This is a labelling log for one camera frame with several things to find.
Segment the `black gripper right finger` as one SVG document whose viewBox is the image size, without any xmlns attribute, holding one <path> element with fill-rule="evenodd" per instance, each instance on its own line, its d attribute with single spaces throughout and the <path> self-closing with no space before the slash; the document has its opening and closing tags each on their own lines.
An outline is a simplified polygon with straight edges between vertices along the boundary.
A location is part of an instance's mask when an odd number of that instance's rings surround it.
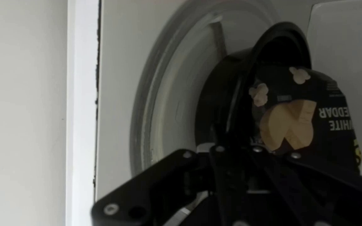
<svg viewBox="0 0 362 226">
<path fill-rule="evenodd" d="M 281 197 L 295 226 L 362 226 L 362 175 L 310 151 L 251 149 L 253 164 Z"/>
</svg>

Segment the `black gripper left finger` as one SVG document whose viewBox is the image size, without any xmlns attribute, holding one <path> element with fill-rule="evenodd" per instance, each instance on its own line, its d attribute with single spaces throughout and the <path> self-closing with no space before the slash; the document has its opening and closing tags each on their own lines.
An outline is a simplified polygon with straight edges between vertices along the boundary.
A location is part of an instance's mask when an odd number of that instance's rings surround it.
<svg viewBox="0 0 362 226">
<path fill-rule="evenodd" d="M 92 207 L 94 226 L 166 226 L 184 207 L 194 209 L 173 226 L 233 226 L 249 219 L 246 146 L 178 149 L 131 178 Z"/>
</svg>

